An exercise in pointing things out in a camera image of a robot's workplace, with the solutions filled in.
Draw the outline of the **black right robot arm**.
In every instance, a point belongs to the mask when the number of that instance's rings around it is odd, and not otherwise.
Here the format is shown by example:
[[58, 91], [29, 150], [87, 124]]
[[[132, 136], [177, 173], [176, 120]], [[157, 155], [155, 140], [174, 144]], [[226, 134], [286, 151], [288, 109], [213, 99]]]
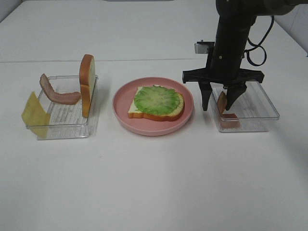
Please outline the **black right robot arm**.
[[204, 42], [206, 66], [182, 73], [183, 83], [198, 82], [204, 111], [207, 111], [212, 93], [211, 83], [222, 84], [227, 90], [226, 110], [246, 91], [246, 82], [262, 83], [264, 74], [261, 71], [240, 68], [243, 57], [250, 53], [245, 47], [256, 18], [264, 15], [285, 15], [295, 6], [306, 3], [306, 0], [216, 1], [219, 21], [216, 40]]

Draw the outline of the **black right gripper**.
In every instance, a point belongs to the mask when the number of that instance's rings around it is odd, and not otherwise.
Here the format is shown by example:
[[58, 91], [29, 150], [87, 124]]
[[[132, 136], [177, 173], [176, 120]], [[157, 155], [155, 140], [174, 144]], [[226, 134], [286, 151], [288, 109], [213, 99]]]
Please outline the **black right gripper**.
[[209, 98], [212, 94], [210, 82], [228, 86], [226, 110], [230, 110], [233, 103], [246, 92], [247, 81], [263, 82], [264, 74], [258, 70], [240, 68], [243, 54], [225, 56], [218, 54], [215, 48], [211, 48], [207, 54], [204, 68], [182, 72], [182, 82], [198, 82], [202, 95], [202, 108], [207, 111]]

